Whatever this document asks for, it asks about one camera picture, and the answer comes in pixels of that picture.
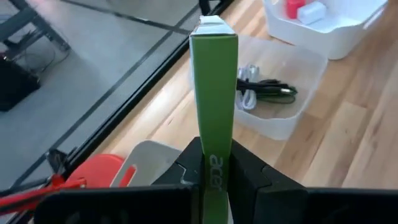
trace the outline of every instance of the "acer logo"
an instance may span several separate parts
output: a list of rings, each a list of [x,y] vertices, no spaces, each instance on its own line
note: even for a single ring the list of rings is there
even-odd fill
[[[210,186],[222,191],[223,186],[223,158],[210,156]]]

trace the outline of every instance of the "white cable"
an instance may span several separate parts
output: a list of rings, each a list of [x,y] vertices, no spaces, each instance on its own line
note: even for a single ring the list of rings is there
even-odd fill
[[[247,82],[257,82],[260,69],[254,65],[248,65],[238,70],[238,79]],[[240,110],[253,110],[257,104],[256,92],[254,90],[246,90],[244,94],[236,91],[235,103]]]

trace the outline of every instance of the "green box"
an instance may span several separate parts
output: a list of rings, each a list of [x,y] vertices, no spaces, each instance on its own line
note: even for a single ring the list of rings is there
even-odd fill
[[[205,157],[204,223],[226,223],[238,36],[218,16],[202,16],[190,35],[199,131]]]

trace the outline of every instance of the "white storage container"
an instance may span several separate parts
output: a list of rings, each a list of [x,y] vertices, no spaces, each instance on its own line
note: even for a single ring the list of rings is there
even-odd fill
[[[239,36],[239,66],[260,68],[259,80],[278,79],[296,87],[296,101],[281,105],[257,101],[251,111],[235,106],[235,120],[264,136],[286,140],[293,133],[302,113],[311,102],[328,59],[301,47]]]
[[[312,24],[289,19],[285,0],[263,0],[269,35],[336,60],[344,58],[377,24],[388,0],[319,0],[326,18]]]

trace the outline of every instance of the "white item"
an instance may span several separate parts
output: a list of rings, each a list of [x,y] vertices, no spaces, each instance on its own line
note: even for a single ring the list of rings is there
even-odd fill
[[[251,111],[235,107],[235,120],[261,135],[287,140],[311,102],[328,59],[301,47],[239,36],[240,67],[259,67],[259,80],[278,79],[296,87],[298,93],[291,105],[257,101]]]
[[[118,187],[130,166],[136,168],[129,187],[152,184],[174,163],[181,151],[154,141],[140,142],[124,160],[122,167],[112,181],[111,187]]]
[[[388,0],[319,0],[326,17],[312,24],[289,19],[284,0],[263,0],[269,35],[336,60],[344,58],[377,24]]]
[[[238,79],[248,82],[258,82],[260,76],[259,68],[254,65],[241,67],[238,70]],[[236,91],[235,104],[240,110],[253,110],[256,107],[257,96],[254,90],[246,90],[242,95],[241,91]]]
[[[300,7],[297,11],[297,19],[303,24],[311,24],[326,17],[326,6],[321,2],[315,1]]]

